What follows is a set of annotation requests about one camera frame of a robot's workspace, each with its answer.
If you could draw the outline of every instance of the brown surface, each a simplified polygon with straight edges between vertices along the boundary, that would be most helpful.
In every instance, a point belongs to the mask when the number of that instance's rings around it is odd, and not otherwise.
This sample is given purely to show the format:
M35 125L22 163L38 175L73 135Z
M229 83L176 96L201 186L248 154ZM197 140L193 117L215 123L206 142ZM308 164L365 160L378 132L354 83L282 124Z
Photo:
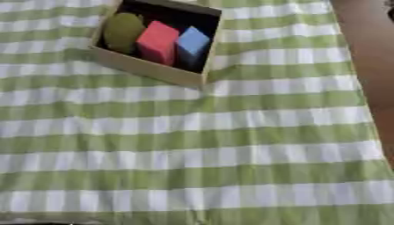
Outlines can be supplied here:
M394 167L394 24L384 0L332 0Z

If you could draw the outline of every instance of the green stripe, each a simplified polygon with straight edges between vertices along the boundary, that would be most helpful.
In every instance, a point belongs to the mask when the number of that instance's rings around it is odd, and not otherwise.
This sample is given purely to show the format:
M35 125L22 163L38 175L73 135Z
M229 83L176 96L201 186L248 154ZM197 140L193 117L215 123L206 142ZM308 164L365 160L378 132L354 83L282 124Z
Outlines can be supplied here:
M297 65L235 65L210 71L209 82L221 80L265 80L354 74L351 62Z
M91 59L89 50L68 48L61 52L30 53L30 54L3 54L0 63L20 64L43 64L69 61L84 61Z
M310 3L322 3L321 0L198 0L195 1L200 5L210 6L210 7L223 7L223 8L239 8L239 7L254 7L261 5L281 5L281 4L310 4Z
M234 130L177 131L136 135L50 135L0 139L2 154L34 151L159 151L168 149L210 149L259 144L307 144L376 140L372 123L303 127L257 127Z
M9 12L0 13L0 21L13 22L19 20L57 18L59 16L87 18L90 16L101 15L105 11L105 9L106 7L102 5L102 6L93 6L93 7L84 7L84 8L59 6L47 10L9 11Z
M12 213L7 219L37 221L100 221L103 224L169 225L392 225L394 204L321 206L321 207L249 207L205 211L126 212L126 213Z
M171 190L226 185L323 184L380 180L383 161L239 165L161 171L43 171L0 174L1 190Z
M321 47L347 47L342 35L324 35L317 37L291 36L279 39L259 40L254 42L219 42L216 54L240 54L258 49L286 49L286 48L321 48Z
M310 109L365 105L365 101L361 97L361 91L333 91L316 94L207 97L195 100L142 101L137 103L106 102L76 105L70 102L57 102L49 105L1 106L0 120L59 119L70 116L89 119L121 119L124 117L180 116L196 112L226 113L243 110Z
M7 32L0 34L0 43L29 40L56 40L64 37L89 38L91 37L93 30L93 27L61 27L50 30Z
M260 40L244 43L222 43L217 45L217 54L240 54L245 51L258 49L314 48L314 47L346 47L347 43L341 35L327 35L306 38L292 36L280 39ZM67 48L63 51L29 54L3 54L0 63L57 63L67 61L89 60L91 52L87 49Z
M211 89L213 82L222 80L269 80L280 78L325 77L353 74L351 62L319 63L301 65L256 65L233 66L227 69L214 70L209 73L207 85ZM10 76L0 79L0 90L22 91L44 87L59 87L66 89L94 89L100 87L127 88L151 87L168 85L145 76L134 76L126 73L111 75L67 74L65 76Z
M335 24L332 13L327 14L291 14L274 18L245 18L228 19L223 24L223 29L264 29L271 27L281 27L294 24L305 25L326 25Z

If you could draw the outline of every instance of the ball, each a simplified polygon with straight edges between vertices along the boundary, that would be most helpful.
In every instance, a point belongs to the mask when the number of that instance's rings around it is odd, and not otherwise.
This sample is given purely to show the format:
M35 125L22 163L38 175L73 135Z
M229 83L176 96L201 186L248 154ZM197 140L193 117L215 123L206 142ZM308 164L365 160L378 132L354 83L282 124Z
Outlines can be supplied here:
M135 42L145 30L142 18L133 13L118 13L110 17L104 27L104 40L109 49L131 54Z

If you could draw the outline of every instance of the green sphere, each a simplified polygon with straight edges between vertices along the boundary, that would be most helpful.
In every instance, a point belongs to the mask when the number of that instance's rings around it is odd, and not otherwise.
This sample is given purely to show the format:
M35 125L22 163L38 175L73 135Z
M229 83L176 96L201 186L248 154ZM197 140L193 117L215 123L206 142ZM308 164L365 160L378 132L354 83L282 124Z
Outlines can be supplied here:
M145 30L142 20L132 13L119 13L110 17L104 27L104 39L109 49L130 54L135 42Z

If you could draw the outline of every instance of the tablecloth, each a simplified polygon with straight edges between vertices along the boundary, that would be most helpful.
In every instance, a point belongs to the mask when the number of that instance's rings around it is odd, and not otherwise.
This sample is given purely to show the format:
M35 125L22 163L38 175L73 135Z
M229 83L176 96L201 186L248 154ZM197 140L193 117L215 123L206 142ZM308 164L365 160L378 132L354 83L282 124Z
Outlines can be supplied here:
M1 222L393 223L330 2L200 0L225 19L203 91L94 62L109 4L0 2Z

